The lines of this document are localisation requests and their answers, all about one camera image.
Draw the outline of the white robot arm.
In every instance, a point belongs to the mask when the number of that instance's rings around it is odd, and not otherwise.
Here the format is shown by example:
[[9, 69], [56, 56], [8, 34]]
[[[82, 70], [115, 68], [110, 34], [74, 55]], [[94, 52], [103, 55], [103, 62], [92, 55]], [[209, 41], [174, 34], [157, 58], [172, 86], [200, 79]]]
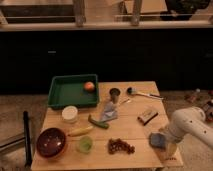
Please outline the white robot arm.
[[162, 128], [166, 138], [167, 158], [176, 153], [177, 144], [186, 134], [196, 137], [213, 149], [213, 128], [205, 123], [208, 114], [208, 111], [195, 106], [178, 109], [172, 113], [169, 123]]

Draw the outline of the yellow wooden gripper finger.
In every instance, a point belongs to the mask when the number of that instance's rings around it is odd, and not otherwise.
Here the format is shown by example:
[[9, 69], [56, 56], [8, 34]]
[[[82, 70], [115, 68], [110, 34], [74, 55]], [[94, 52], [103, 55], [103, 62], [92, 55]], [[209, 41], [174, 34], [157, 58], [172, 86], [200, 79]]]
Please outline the yellow wooden gripper finger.
[[166, 145], [166, 156], [172, 157], [175, 154], [176, 150], [177, 150], [177, 144], [169, 142]]

